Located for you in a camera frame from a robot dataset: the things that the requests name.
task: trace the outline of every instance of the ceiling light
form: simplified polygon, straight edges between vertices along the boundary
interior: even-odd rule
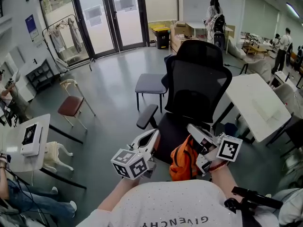
[[[299,14],[294,10],[294,8],[292,7],[292,5],[290,5],[289,3],[286,3],[286,5],[291,10],[291,12],[293,13],[293,15],[295,15],[296,17],[300,17]]]

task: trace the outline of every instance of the poster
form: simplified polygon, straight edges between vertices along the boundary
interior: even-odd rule
[[[34,16],[31,15],[29,16],[26,20],[25,23],[27,24],[27,30],[29,32],[30,38],[33,40],[36,38],[39,33],[35,24]]]

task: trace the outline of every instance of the gray stool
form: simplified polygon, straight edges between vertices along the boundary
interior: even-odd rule
[[[137,94],[137,108],[139,110],[139,93],[159,94],[160,96],[160,112],[162,113],[162,95],[167,92],[168,79],[163,74],[141,74],[135,92]]]

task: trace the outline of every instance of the chair armrest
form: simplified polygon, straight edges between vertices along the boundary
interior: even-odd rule
[[[138,121],[137,121],[137,126],[142,129],[145,130],[146,126],[151,123],[153,128],[158,128],[156,121],[154,119],[154,114],[158,109],[158,105],[155,104],[151,104],[149,105],[144,112],[140,115]]]

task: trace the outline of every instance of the hanging clothes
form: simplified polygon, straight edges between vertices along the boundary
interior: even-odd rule
[[[54,28],[52,31],[51,31],[51,38],[52,38],[52,41],[55,45],[55,48],[56,48],[56,51],[58,53],[60,53],[61,51],[64,51],[64,41],[63,41],[63,38],[62,38],[62,35],[60,33],[60,30],[58,28]]]
[[[76,51],[80,53],[82,51],[81,43],[77,34],[76,27],[74,25],[74,21],[72,21],[70,18],[67,20],[67,24],[70,26],[70,31],[71,31],[71,38],[74,43],[74,46],[76,48]]]

